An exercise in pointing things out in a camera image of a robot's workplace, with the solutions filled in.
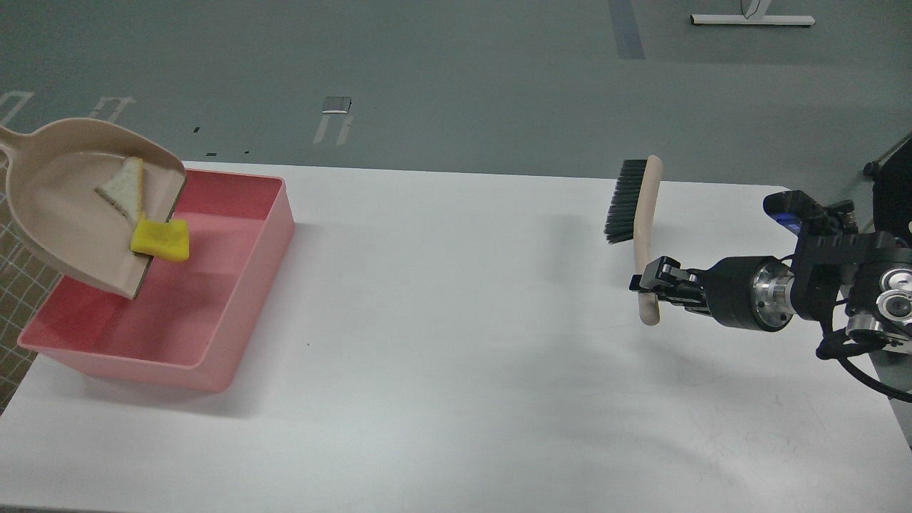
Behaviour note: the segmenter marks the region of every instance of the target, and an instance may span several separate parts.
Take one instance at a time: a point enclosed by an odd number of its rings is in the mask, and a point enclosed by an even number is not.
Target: gray floor
[[[870,216],[858,170],[912,130],[912,3],[773,2],[811,28],[689,23],[739,9],[5,0],[0,95],[35,93],[19,131],[130,97],[117,123],[185,160],[615,177],[655,153],[670,180],[785,185]],[[315,144],[336,95],[350,133],[337,144],[333,116]]]

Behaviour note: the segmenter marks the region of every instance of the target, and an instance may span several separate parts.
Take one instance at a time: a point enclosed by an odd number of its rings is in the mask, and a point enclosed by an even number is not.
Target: white table
[[[912,455],[819,332],[639,324],[614,182],[292,166],[295,237],[225,393],[39,357],[0,503],[125,511],[897,511]],[[663,183],[656,256],[786,255],[765,186]],[[863,368],[871,371],[870,363]]]

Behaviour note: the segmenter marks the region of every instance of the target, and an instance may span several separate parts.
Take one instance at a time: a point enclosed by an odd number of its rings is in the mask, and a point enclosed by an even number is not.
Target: toast slice
[[[142,171],[142,159],[128,157],[110,180],[95,188],[96,193],[127,218],[131,228],[136,227],[142,212]]]

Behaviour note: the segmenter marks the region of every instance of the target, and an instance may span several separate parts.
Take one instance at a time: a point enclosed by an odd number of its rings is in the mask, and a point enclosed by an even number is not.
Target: blue component
[[[782,212],[779,214],[773,214],[771,217],[776,223],[785,226],[785,229],[792,232],[793,234],[798,235],[801,232],[801,219],[797,215],[788,212]]]

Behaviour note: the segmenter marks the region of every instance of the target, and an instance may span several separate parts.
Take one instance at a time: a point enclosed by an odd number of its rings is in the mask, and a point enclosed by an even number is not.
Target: brush
[[[651,261],[649,240],[662,171],[662,161],[655,155],[649,155],[646,160],[624,161],[608,208],[605,221],[608,243],[633,239],[637,274],[643,274],[646,264]],[[658,324],[658,299],[655,294],[639,293],[639,319],[647,326]]]

